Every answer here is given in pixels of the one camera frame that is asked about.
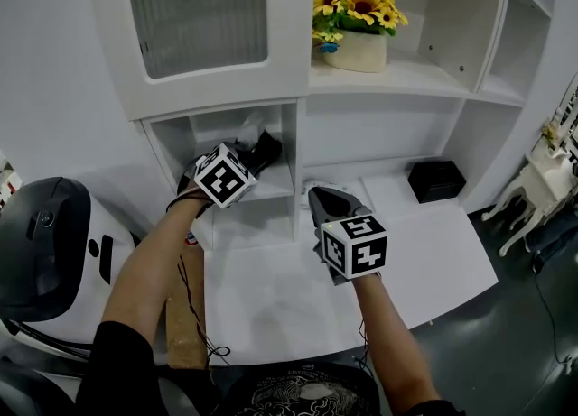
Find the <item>forearm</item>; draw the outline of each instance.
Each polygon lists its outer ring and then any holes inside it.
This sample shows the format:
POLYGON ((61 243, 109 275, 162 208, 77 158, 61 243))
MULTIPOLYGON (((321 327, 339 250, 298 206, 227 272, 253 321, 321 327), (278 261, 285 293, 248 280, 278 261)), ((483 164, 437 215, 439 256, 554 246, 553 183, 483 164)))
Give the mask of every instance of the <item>forearm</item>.
POLYGON ((176 203, 126 259, 103 321, 124 323, 153 344, 158 319, 177 273, 184 237, 203 204, 197 199, 176 203))
POLYGON ((394 414, 439 399, 414 337, 375 275, 353 282, 365 321, 371 361, 394 414))

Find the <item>white vase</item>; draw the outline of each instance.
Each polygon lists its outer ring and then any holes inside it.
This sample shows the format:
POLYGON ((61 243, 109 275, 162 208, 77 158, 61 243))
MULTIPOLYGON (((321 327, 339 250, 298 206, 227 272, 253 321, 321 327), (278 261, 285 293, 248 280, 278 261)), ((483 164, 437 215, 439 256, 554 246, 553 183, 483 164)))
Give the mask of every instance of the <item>white vase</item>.
POLYGON ((366 32, 339 31, 343 38, 334 53, 323 53, 323 60, 334 68, 380 73, 386 67, 387 39, 385 35, 366 32))

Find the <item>green leaves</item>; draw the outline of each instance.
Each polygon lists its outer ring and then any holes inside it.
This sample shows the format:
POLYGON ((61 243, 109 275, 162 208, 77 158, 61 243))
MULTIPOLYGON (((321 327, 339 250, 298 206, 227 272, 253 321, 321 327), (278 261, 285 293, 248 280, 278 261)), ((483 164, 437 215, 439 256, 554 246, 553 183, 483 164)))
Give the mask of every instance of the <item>green leaves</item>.
POLYGON ((396 35, 396 30, 384 28, 378 23, 377 18, 373 24, 368 24, 365 20, 345 15, 341 19, 340 28, 345 31, 366 32, 367 34, 383 35, 387 32, 390 36, 396 35))
POLYGON ((339 30, 366 32, 367 34, 389 34, 396 35, 393 28, 384 28, 378 23, 378 19, 373 24, 368 24, 365 20, 347 15, 346 10, 329 15, 317 14, 313 17, 313 29, 319 32, 335 33, 339 30))

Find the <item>cabinet door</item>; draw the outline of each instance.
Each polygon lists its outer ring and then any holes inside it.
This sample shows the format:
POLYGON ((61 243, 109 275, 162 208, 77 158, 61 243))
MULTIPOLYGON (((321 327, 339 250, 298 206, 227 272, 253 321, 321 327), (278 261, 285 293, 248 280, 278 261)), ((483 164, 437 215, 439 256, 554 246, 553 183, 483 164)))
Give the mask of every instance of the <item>cabinet door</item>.
POLYGON ((129 120, 305 95, 312 0, 93 0, 129 120))

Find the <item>white furniture leg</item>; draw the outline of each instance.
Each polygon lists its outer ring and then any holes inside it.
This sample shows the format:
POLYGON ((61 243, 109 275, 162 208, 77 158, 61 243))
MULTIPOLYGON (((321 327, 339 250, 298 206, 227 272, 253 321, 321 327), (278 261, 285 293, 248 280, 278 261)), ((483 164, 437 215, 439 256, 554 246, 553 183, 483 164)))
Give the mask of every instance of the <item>white furniture leg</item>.
POLYGON ((509 203, 512 202, 512 199, 514 199, 516 196, 520 196, 517 195, 515 193, 512 193, 512 195, 509 197, 508 201, 506 201, 506 203, 504 204, 504 206, 502 206, 502 209, 499 210, 499 212, 503 211, 504 209, 506 209, 509 206, 509 203))
POLYGON ((481 215, 481 221, 485 222, 486 220, 490 220, 492 217, 498 214, 504 208, 506 202, 512 198, 514 192, 517 189, 521 188, 523 184, 524 181, 522 181, 519 176, 516 177, 513 181, 511 181, 509 185, 506 187, 506 189, 500 195, 498 202, 496 203, 496 206, 494 206, 494 209, 492 209, 490 212, 484 212, 481 215))
POLYGON ((508 249, 516 243, 518 239, 523 238, 526 236, 530 231, 532 231, 538 223, 540 223, 540 219, 544 215, 544 212, 541 209, 536 209, 534 211, 534 215, 530 220, 528 220, 527 224, 525 224, 522 228, 520 228, 515 235, 513 235, 499 250, 498 255, 503 257, 508 252, 508 249))
POLYGON ((522 220, 524 220, 531 213, 532 213, 532 206, 530 206, 528 203, 526 203, 526 208, 524 209, 524 212, 522 212, 522 214, 520 214, 520 217, 518 217, 516 220, 514 220, 512 222, 512 224, 509 226, 509 229, 513 230, 514 226, 516 226, 518 222, 521 222, 522 220))

